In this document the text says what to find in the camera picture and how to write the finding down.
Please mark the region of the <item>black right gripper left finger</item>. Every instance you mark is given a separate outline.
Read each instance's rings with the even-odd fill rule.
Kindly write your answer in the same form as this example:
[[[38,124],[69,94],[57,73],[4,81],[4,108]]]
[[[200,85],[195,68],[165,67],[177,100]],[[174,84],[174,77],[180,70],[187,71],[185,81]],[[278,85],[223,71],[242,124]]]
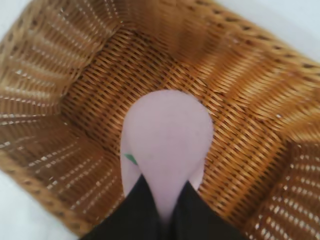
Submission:
[[[96,225],[83,240],[160,240],[160,217],[141,175],[117,210]]]

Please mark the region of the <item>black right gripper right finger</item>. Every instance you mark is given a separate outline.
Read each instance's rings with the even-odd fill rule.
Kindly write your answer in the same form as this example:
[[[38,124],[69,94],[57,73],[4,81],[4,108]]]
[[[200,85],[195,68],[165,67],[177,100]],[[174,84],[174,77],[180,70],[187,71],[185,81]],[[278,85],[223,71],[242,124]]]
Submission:
[[[187,182],[172,215],[172,239],[244,240],[245,237],[218,216]]]

